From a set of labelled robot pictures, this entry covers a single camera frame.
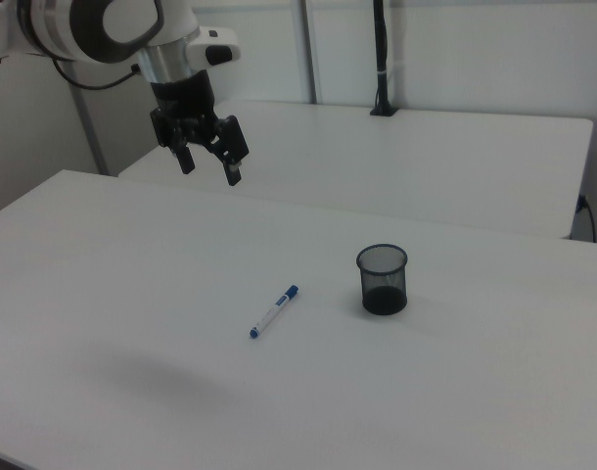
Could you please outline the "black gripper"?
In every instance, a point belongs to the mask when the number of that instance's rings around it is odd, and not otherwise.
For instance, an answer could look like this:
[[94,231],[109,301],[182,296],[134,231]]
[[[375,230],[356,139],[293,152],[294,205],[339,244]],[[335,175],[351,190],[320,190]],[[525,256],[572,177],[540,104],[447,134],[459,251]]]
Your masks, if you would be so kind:
[[209,143],[207,150],[222,163],[227,183],[237,185],[242,179],[242,159],[250,150],[237,118],[216,116],[207,71],[151,87],[158,103],[150,113],[158,144],[170,150],[182,173],[189,174],[196,167],[188,142]]

